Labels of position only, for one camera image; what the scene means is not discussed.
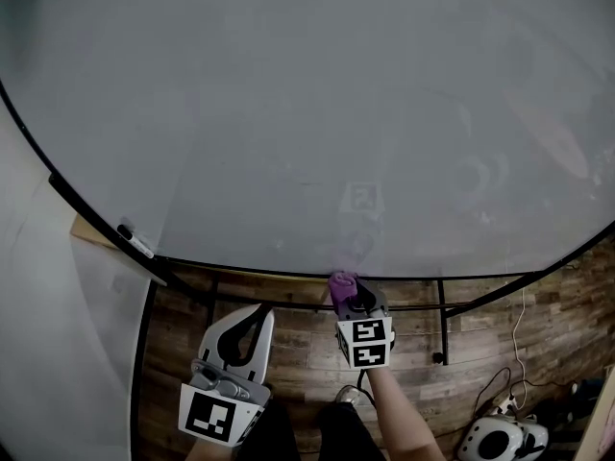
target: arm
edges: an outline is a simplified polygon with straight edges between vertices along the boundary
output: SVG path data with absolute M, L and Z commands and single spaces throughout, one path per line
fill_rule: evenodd
M 392 461 L 444 461 L 423 417 L 412 406 L 388 367 L 368 369 L 378 424 Z
M 197 439 L 185 461 L 231 461 L 233 449 Z

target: white wall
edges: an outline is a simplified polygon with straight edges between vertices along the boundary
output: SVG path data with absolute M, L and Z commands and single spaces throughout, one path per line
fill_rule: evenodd
M 0 442 L 15 461 L 130 459 L 149 280 L 69 236 L 48 176 L 0 103 Z

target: wooden floor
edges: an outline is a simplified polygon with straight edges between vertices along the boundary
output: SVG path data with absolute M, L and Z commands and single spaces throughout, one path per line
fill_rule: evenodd
M 525 289 L 527 310 L 517 330 L 519 355 L 532 382 L 602 376 L 615 361 L 615 245 L 607 240 L 565 268 Z M 215 274 L 192 267 L 175 268 L 200 289 L 210 289 Z M 447 302 L 472 300 L 512 279 L 446 281 Z M 437 303 L 434 283 L 381 282 L 389 304 Z M 320 281 L 263 279 L 220 274 L 224 294 L 277 301 L 321 303 Z M 477 394 L 502 367 L 520 378 L 512 328 L 521 312 L 522 292 L 449 320 L 451 365 L 432 363 L 440 351 L 437 311 L 397 312 L 397 341 L 391 367 L 408 397 L 429 423 L 447 458 L 463 427 L 472 418 Z M 237 308 L 216 303 L 213 319 Z M 185 459 L 194 438 L 177 430 L 180 385 L 190 380 L 190 361 L 197 354 L 208 312 L 185 296 L 159 288 L 147 333 L 140 380 L 138 459 Z M 348 371 L 337 348 L 330 312 L 276 309 L 276 327 L 266 382 L 288 409 L 297 444 L 306 459 L 317 459 L 318 409 L 333 400 L 357 373 Z M 505 386 L 499 376 L 482 396 L 487 400 Z M 516 394 L 523 388 L 517 386 Z M 557 392 L 554 386 L 529 388 L 528 407 Z M 359 415 L 382 446 L 376 412 L 366 401 Z

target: white cable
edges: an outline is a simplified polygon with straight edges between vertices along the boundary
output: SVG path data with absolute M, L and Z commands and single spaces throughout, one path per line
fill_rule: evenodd
M 521 291 L 521 301 L 523 302 L 523 309 L 521 310 L 521 314 L 519 314 L 519 318 L 517 319 L 517 324 L 515 325 L 515 328 L 512 329 L 512 344 L 515 347 L 515 358 L 517 359 L 517 362 L 519 362 L 519 365 L 521 366 L 521 370 L 523 372 L 523 377 L 522 377 L 523 403 L 521 403 L 520 406 L 517 406 L 517 410 L 520 410 L 521 408 L 523 408 L 524 405 L 526 404 L 526 400 L 528 399 L 528 386 L 526 385 L 526 365 L 519 359 L 519 350 L 517 349 L 517 340 L 515 339 L 515 332 L 517 331 L 517 327 L 519 326 L 519 323 L 521 323 L 521 318 L 526 312 L 526 289 L 525 288 L 523 288 Z

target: sneaker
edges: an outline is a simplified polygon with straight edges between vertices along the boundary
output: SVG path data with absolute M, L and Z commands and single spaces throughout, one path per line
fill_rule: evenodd
M 344 386 L 335 397 L 336 403 L 349 403 L 357 406 L 361 399 L 361 392 L 355 386 Z

